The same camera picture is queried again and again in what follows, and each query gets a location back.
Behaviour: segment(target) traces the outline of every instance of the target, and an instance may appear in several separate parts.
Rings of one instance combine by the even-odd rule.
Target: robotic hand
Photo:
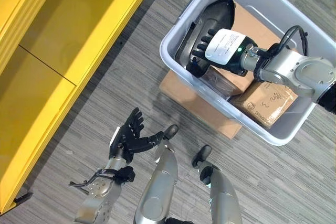
[[[114,133],[106,167],[98,169],[88,181],[81,184],[70,182],[70,186],[88,195],[77,211],[74,224],[107,223],[111,208],[121,194],[121,185],[134,180],[133,168],[128,166],[133,154],[149,150],[164,139],[162,131],[150,137],[140,137],[144,127],[142,122],[142,113],[135,108],[125,124]]]
[[[336,113],[336,66],[324,57],[308,57],[308,34],[300,26],[291,27],[280,43],[261,49],[249,37],[230,30],[234,12],[233,0],[217,0],[208,5],[192,23],[175,60],[198,78],[209,65],[240,76],[249,70],[257,81],[286,85],[297,95],[310,97]],[[289,50],[287,45],[297,31],[303,55]]]

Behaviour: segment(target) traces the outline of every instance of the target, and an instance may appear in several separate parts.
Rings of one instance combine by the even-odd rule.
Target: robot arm
[[[74,224],[105,224],[110,211],[121,194],[121,185],[133,182],[135,173],[131,166],[133,154],[151,149],[161,142],[163,132],[140,138],[143,129],[142,113],[134,109],[123,126],[117,129],[110,145],[109,161],[81,184],[70,182],[88,196],[77,211]]]
[[[287,46],[297,31],[304,55]],[[308,57],[307,35],[300,26],[293,26],[280,43],[266,50],[235,31],[211,29],[191,51],[190,61],[201,58],[240,76],[252,71],[257,81],[286,85],[298,96],[310,97],[314,103],[336,113],[336,66],[323,57]]]

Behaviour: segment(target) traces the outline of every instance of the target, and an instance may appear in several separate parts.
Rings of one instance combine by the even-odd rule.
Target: floor
[[[0,217],[1,224],[71,223],[85,195],[70,188],[106,164],[110,137],[139,106],[144,135],[172,123],[179,180],[170,215],[212,223],[209,191],[190,166],[204,144],[215,147],[209,160],[233,183],[244,224],[335,223],[336,117],[317,106],[295,138],[275,147],[241,129],[233,140],[210,129],[161,94],[168,68],[159,56],[162,38],[189,0],[144,0],[43,152],[26,185],[26,203]],[[335,38],[335,0],[289,0]],[[154,170],[154,150],[137,154],[133,183],[112,210],[110,224],[133,223],[141,193]]]

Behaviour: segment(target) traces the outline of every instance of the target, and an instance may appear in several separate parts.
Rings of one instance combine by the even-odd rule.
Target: black cable
[[[96,178],[107,178],[113,180],[113,177],[105,176],[103,174],[115,174],[117,171],[114,169],[99,169],[93,174],[93,176],[89,180],[84,180],[83,183],[76,184],[75,182],[70,182],[69,186],[73,187],[85,187],[90,185]]]
[[[292,39],[292,37],[297,31],[299,31],[300,33],[303,55],[308,56],[308,41],[307,41],[308,33],[305,32],[299,25],[292,26],[286,31],[286,33],[284,34],[278,45],[276,55],[279,54],[283,50],[283,48],[287,46],[288,42]]]

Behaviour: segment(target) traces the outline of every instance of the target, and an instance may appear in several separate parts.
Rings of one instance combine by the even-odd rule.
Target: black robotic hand
[[[120,127],[111,144],[109,158],[113,158],[122,151],[123,156],[130,163],[134,153],[147,151],[160,143],[164,135],[162,131],[150,137],[140,137],[140,132],[144,127],[142,122],[142,113],[139,108],[135,108],[125,124]]]

